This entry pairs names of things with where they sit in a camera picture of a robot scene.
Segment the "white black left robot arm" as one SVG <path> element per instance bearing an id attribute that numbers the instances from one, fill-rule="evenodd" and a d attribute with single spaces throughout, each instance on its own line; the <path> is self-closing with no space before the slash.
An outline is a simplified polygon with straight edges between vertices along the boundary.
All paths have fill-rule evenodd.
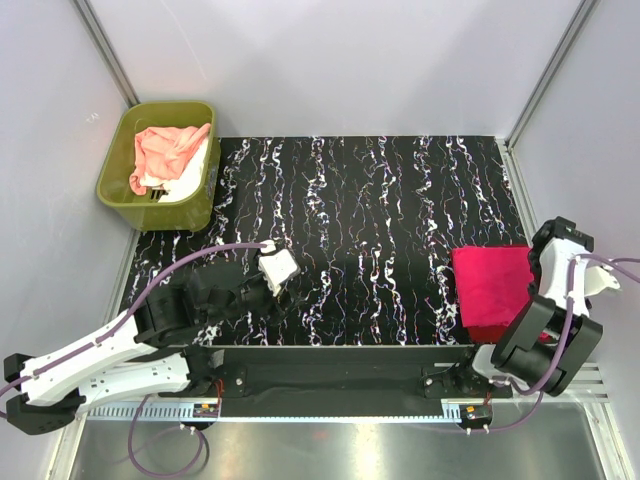
<path id="1" fill-rule="evenodd" d="M 15 394 L 1 417 L 28 435 L 69 425 L 96 407 L 133 397 L 207 398 L 221 369 L 205 353 L 217 321 L 257 313 L 282 319 L 300 267 L 272 240 L 207 247 L 157 274 L 116 318 L 54 352 L 3 361 Z"/>

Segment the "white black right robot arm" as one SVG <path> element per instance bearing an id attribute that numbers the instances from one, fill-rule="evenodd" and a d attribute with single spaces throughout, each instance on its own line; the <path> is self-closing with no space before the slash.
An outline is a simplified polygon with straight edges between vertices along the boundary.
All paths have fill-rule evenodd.
<path id="1" fill-rule="evenodd" d="M 564 392 L 603 335 L 590 318 L 590 298 L 620 288 L 609 268 L 590 262 L 593 250 L 593 237 L 574 222 L 560 216 L 544 222 L 528 254 L 529 300 L 495 346 L 477 348 L 454 371 L 460 393 L 476 396 L 489 384 L 522 395 Z"/>

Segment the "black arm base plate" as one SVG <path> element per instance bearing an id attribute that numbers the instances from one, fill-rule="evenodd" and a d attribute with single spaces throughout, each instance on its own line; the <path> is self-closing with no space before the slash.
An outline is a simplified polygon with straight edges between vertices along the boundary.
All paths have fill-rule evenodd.
<path id="1" fill-rule="evenodd" d="M 443 400 L 509 399 L 471 368 L 470 346 L 189 347 L 182 398 L 221 399 L 222 416 L 391 417 L 440 412 Z"/>

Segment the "bright pink t shirt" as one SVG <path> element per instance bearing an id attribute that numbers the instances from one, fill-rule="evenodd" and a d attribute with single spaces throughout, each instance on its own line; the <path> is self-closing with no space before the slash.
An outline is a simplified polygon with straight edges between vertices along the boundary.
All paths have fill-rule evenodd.
<path id="1" fill-rule="evenodd" d="M 529 300 L 533 281 L 527 246 L 465 246 L 452 251 L 452 266 L 466 328 L 508 326 Z"/>

